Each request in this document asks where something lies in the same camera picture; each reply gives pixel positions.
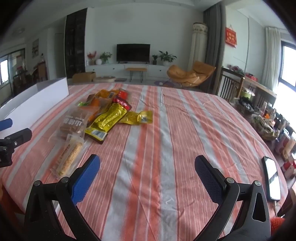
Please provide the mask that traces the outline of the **long biscuit stick packet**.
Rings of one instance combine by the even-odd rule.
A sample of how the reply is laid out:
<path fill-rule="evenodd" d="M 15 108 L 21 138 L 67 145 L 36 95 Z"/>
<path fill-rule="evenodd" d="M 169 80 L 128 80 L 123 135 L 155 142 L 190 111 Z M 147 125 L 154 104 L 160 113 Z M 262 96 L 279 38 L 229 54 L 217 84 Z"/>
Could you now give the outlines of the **long biscuit stick packet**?
<path fill-rule="evenodd" d="M 69 177 L 79 163 L 84 149 L 84 139 L 78 134 L 68 134 L 62 153 L 51 168 L 57 178 Z"/>

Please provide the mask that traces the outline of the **brown hawthorn cake packet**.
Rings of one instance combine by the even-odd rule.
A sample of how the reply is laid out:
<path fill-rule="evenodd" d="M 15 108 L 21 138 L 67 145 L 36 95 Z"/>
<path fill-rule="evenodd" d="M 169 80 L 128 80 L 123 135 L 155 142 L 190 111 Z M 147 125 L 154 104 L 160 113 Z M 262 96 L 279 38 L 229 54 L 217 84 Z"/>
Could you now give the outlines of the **brown hawthorn cake packet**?
<path fill-rule="evenodd" d="M 65 141 L 69 135 L 84 138 L 85 129 L 91 116 L 92 110 L 86 108 L 86 106 L 69 108 L 57 129 L 49 138 L 49 142 Z"/>

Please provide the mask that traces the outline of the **yellow foil snack bag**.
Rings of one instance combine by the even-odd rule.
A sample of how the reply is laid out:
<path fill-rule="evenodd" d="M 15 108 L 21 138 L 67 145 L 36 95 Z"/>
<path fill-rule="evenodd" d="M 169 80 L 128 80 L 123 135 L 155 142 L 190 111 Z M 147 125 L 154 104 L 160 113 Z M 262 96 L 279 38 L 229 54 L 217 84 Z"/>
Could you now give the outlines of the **yellow foil snack bag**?
<path fill-rule="evenodd" d="M 128 110 L 119 103 L 113 103 L 107 112 L 98 116 L 93 123 L 86 128 L 85 135 L 102 144 L 109 131 L 118 123 Z"/>

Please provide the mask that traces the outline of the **green label snack bag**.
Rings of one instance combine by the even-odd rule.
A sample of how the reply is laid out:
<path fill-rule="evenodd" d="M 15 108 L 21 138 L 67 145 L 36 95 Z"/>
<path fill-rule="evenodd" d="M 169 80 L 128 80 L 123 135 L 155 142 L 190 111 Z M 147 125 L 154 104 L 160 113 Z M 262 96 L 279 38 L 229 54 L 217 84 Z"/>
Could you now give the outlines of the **green label snack bag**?
<path fill-rule="evenodd" d="M 86 102 L 81 101 L 77 103 L 77 106 L 88 106 L 89 104 L 90 104 L 89 101 L 86 101 Z"/>

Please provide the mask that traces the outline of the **orange clear nut bag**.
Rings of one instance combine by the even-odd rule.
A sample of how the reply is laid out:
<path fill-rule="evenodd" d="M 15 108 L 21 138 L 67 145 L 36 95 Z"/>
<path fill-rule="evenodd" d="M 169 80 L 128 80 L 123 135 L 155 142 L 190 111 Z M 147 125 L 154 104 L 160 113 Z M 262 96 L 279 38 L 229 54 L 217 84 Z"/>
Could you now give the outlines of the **orange clear nut bag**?
<path fill-rule="evenodd" d="M 92 123 L 99 115 L 105 113 L 112 103 L 112 98 L 103 98 L 95 94 L 91 94 L 87 98 L 87 106 L 92 110 L 92 115 L 88 119 Z"/>

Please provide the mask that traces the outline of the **red label snack bag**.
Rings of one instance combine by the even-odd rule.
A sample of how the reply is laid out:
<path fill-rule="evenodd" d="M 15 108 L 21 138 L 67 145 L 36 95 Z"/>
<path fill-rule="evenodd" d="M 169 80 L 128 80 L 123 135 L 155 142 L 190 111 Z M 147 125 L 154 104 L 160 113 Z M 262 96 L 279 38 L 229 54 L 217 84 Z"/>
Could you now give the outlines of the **red label snack bag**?
<path fill-rule="evenodd" d="M 127 111 L 132 109 L 132 106 L 128 103 L 128 93 L 124 90 L 119 90 L 118 93 L 113 98 L 112 102 L 121 105 Z"/>

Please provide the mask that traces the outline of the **small yellow foil packet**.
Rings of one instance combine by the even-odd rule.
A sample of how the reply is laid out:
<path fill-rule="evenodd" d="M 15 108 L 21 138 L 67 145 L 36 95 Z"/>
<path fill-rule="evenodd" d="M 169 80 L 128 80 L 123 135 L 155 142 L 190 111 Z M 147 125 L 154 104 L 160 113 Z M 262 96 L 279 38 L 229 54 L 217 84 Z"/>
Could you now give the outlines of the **small yellow foil packet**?
<path fill-rule="evenodd" d="M 148 124 L 153 122 L 153 112 L 151 110 L 141 111 L 136 113 L 134 111 L 129 111 L 125 116 L 118 122 L 127 125 L 140 125 L 142 123 Z"/>

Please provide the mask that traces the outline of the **orange peanut snack bag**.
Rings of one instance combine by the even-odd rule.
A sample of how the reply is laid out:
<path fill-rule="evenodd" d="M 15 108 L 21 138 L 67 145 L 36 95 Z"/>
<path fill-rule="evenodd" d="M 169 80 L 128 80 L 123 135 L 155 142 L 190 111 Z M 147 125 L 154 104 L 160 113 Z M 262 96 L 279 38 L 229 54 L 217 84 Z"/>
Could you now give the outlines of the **orange peanut snack bag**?
<path fill-rule="evenodd" d="M 119 94 L 119 89 L 112 89 L 112 90 L 102 89 L 99 92 L 97 92 L 95 96 L 98 98 L 112 99 L 114 96 L 118 94 Z"/>

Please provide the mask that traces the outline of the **cardboard box on floor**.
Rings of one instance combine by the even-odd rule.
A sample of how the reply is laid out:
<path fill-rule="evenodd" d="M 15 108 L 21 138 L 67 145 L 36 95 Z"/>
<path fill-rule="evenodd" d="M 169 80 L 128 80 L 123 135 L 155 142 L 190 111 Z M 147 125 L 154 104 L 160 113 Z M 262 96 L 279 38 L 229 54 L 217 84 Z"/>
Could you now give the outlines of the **cardboard box on floor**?
<path fill-rule="evenodd" d="M 96 78 L 95 72 L 81 72 L 73 75 L 72 82 L 74 84 L 92 82 L 95 78 Z"/>

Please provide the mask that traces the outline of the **red flower vase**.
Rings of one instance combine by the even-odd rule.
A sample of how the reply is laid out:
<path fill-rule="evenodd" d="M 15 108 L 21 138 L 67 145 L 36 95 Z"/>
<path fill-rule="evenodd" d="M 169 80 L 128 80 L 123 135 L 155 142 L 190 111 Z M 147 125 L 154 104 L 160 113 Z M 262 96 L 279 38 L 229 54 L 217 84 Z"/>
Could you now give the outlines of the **red flower vase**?
<path fill-rule="evenodd" d="M 88 54 L 87 54 L 87 57 L 88 57 L 88 60 L 89 60 L 89 65 L 94 65 L 95 64 L 95 58 L 96 58 L 96 51 L 94 51 L 94 52 L 89 52 Z"/>

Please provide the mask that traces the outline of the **small wooden bench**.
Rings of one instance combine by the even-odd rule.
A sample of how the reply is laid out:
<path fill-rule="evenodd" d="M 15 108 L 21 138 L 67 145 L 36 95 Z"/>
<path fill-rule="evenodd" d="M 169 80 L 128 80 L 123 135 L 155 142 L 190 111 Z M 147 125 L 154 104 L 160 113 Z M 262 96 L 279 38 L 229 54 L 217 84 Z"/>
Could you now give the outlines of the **small wooden bench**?
<path fill-rule="evenodd" d="M 129 67 L 129 68 L 125 68 L 126 71 L 129 72 L 129 81 L 131 82 L 133 79 L 133 75 L 135 73 L 139 74 L 140 77 L 140 82 L 142 83 L 144 80 L 144 73 L 147 72 L 147 68 L 133 68 L 133 67 Z"/>

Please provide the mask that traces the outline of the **black flat television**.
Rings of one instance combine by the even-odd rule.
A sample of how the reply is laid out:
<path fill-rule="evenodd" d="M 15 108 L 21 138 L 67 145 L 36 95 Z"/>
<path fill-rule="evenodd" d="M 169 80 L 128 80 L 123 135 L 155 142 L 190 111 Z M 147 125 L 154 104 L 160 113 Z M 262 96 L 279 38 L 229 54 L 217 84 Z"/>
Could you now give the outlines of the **black flat television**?
<path fill-rule="evenodd" d="M 117 62 L 145 62 L 150 59 L 150 44 L 117 44 Z"/>

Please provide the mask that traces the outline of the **orange lounge chair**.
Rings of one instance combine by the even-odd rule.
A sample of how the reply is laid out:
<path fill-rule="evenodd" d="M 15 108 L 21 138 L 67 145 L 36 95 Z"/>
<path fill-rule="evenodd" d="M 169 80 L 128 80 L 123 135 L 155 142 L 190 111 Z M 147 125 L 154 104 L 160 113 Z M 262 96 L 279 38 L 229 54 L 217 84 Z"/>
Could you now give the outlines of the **orange lounge chair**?
<path fill-rule="evenodd" d="M 196 61 L 188 72 L 177 65 L 172 65 L 166 73 L 171 81 L 181 85 L 181 87 L 196 87 L 205 82 L 214 73 L 215 69 L 215 66 Z"/>

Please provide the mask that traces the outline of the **potted green plant right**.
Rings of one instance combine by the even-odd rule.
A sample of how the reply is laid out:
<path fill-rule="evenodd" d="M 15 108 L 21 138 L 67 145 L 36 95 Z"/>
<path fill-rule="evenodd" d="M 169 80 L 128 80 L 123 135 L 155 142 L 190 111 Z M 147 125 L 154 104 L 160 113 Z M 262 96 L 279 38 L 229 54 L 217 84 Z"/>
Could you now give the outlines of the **potted green plant right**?
<path fill-rule="evenodd" d="M 176 55 L 169 54 L 167 51 L 159 51 L 159 57 L 163 63 L 163 66 L 170 66 L 171 63 L 177 59 Z"/>

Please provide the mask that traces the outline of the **grey curtain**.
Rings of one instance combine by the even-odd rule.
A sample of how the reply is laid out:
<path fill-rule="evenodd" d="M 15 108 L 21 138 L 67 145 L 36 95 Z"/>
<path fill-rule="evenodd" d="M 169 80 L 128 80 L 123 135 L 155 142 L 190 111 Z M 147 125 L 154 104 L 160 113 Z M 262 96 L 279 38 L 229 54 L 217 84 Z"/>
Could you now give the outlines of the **grey curtain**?
<path fill-rule="evenodd" d="M 225 48 L 226 8 L 220 1 L 203 12 L 203 21 L 208 27 L 208 39 L 205 63 L 215 66 L 222 65 Z"/>

